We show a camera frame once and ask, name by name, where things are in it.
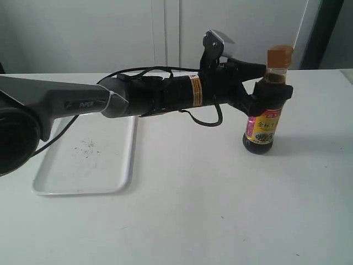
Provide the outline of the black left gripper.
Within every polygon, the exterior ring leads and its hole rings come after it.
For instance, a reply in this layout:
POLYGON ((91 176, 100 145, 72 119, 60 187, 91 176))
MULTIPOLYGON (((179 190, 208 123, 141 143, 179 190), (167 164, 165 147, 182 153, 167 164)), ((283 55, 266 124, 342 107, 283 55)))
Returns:
POLYGON ((252 94, 243 86, 245 81, 262 78, 265 72, 266 65, 258 63, 201 61, 199 106, 227 103, 247 116, 261 116, 266 110, 282 108, 293 95, 292 86, 256 82, 252 94))

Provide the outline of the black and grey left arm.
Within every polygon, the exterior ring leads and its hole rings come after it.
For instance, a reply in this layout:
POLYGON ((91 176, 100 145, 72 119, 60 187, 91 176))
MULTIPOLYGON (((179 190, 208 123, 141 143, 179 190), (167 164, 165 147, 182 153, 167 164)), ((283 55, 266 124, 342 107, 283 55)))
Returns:
POLYGON ((1 175, 9 174, 51 145, 58 118, 100 113, 107 118, 188 113, 191 108, 229 104, 247 116, 258 116, 292 97, 287 84, 266 84, 266 67, 230 59, 195 75, 135 75, 122 70, 97 84, 1 77, 1 175))

